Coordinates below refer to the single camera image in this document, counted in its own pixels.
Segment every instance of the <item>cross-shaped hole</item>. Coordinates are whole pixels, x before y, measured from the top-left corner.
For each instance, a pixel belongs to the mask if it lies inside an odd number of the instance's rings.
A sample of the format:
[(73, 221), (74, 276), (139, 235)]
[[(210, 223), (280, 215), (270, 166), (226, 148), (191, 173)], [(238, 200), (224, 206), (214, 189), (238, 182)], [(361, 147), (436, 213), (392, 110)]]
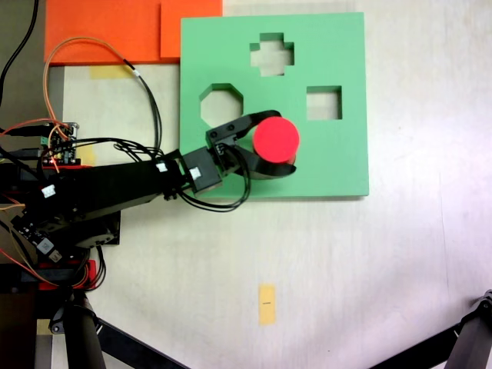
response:
[(284, 75), (294, 65), (294, 43), (284, 42), (283, 33), (261, 33), (260, 42), (250, 44), (251, 67), (260, 68), (262, 77)]

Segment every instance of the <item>green foam board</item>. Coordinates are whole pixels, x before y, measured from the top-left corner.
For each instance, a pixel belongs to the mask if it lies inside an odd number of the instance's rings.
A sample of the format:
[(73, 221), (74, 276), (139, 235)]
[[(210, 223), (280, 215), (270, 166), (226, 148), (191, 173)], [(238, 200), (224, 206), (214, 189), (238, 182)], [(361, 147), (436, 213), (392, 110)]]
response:
[[(294, 63), (283, 75), (261, 76), (251, 66), (251, 50), (279, 35), (285, 48), (294, 49)], [(253, 181), (252, 197), (368, 194), (363, 14), (182, 19), (181, 152), (204, 145), (210, 126), (201, 119), (201, 100), (211, 89), (231, 85), (244, 114), (278, 110), (301, 134), (296, 172)], [(309, 91), (341, 91), (339, 119), (309, 120)], [(251, 134), (241, 144), (251, 146)], [(238, 197), (243, 186), (242, 178), (230, 175), (209, 195)]]

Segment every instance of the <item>orange board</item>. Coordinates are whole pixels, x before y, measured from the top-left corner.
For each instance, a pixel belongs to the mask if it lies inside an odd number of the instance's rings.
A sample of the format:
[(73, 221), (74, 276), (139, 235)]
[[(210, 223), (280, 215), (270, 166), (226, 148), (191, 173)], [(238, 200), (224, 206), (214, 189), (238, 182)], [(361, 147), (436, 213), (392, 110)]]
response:
[(181, 55), (181, 19), (221, 17), (222, 0), (162, 0), (161, 60), (179, 63)]
[[(45, 59), (63, 40), (101, 38), (130, 62), (179, 62), (182, 17), (221, 16), (222, 0), (46, 0)], [(55, 65), (121, 63), (107, 49), (77, 42), (60, 50)]]

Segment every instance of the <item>yellow tape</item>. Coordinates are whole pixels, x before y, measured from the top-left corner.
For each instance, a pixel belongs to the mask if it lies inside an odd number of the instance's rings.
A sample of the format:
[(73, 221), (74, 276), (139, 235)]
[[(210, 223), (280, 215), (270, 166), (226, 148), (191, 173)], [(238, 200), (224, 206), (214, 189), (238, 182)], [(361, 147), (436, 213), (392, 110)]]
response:
[(77, 148), (77, 157), (81, 159), (82, 165), (95, 166), (95, 154), (92, 146), (82, 146)]
[(260, 325), (275, 323), (275, 286), (273, 284), (260, 284)]
[(91, 79), (123, 79), (133, 78), (130, 67), (127, 65), (91, 65), (89, 67)]

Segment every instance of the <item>yellow sticky note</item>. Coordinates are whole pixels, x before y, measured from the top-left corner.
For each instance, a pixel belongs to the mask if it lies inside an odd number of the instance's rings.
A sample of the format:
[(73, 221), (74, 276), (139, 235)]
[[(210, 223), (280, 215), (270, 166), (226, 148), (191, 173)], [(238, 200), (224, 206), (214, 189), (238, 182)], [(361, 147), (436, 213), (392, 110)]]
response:
[(275, 286), (273, 284), (260, 284), (260, 325), (275, 323)]
[(130, 67), (127, 65), (91, 65), (89, 67), (91, 79), (122, 79), (133, 78)]

